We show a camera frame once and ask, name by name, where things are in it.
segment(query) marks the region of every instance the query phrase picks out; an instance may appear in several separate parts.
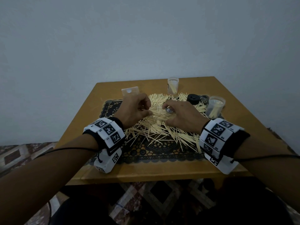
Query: tabletop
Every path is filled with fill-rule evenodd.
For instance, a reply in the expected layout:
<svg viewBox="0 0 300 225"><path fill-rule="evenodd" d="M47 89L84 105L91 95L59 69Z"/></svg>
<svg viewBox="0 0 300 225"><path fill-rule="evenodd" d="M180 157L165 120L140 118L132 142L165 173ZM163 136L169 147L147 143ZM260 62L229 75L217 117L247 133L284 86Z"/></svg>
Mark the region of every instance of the tabletop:
<svg viewBox="0 0 300 225"><path fill-rule="evenodd" d="M107 100L122 99L121 89L138 86L146 94L167 94L167 79L96 83L93 90L71 121L56 147L82 134L83 128L99 118ZM251 135L269 145L283 143L276 139L267 128L238 101L215 77L180 78L178 92L208 96L220 96L226 100L222 116L229 122L242 126ZM229 176L248 176L250 173L238 165ZM222 174L208 160L175 162L138 162L116 164L113 170L102 173L94 166L83 166L68 182L68 185L95 183L158 181L198 178L222 178Z"/></svg>

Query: black round cap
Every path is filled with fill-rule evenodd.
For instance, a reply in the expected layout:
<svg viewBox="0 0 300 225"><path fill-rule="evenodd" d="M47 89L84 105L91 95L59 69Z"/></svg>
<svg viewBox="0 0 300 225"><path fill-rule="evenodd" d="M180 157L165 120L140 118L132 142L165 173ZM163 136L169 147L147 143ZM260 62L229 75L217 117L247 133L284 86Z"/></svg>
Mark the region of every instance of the black round cap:
<svg viewBox="0 0 300 225"><path fill-rule="evenodd" d="M197 105L200 102L200 96L196 94L189 94L187 96L187 101L192 105Z"/></svg>

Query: floor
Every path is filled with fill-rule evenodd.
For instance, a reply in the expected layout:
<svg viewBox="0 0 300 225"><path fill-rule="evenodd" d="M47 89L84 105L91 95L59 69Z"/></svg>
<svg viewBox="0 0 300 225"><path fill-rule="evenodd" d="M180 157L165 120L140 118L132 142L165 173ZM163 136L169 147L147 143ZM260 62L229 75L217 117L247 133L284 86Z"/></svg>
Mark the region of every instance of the floor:
<svg viewBox="0 0 300 225"><path fill-rule="evenodd" d="M0 178L55 145L56 142L0 146ZM198 212L215 205L214 188L208 188L211 189L208 191L204 186L202 179L110 184L109 189L114 194L108 198L109 215L118 224L126 224L130 211L141 214L141 224L184 224L191 211ZM97 185L93 191L102 195ZM59 192L50 200L52 215L66 199ZM294 223L300 225L300 215L287 207ZM45 205L26 225L46 225L48 221L49 208Z"/></svg>

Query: black lace placemat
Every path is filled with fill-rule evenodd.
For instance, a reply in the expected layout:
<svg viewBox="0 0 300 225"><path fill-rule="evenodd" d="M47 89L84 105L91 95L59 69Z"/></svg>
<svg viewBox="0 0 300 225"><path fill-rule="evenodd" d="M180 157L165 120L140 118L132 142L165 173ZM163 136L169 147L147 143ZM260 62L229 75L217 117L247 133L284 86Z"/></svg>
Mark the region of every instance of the black lace placemat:
<svg viewBox="0 0 300 225"><path fill-rule="evenodd" d="M202 102L207 105L208 104L208 96L200 96ZM103 110L100 114L100 118L109 117L113 115L118 108L120 107L122 100L109 100L106 101ZM204 159L203 152L199 154L197 151L197 147L194 144L190 144L196 151L192 148L182 145L182 149L179 144L175 141L171 140L171 137L164 138L167 141L163 141L163 143L150 142L144 136L138 136L135 140L130 140L128 143L125 143L122 149L122 156L119 158L117 163L132 163L132 162L166 162L166 161L176 161L176 160L202 160ZM96 160L96 156L89 160L90 164Z"/></svg>

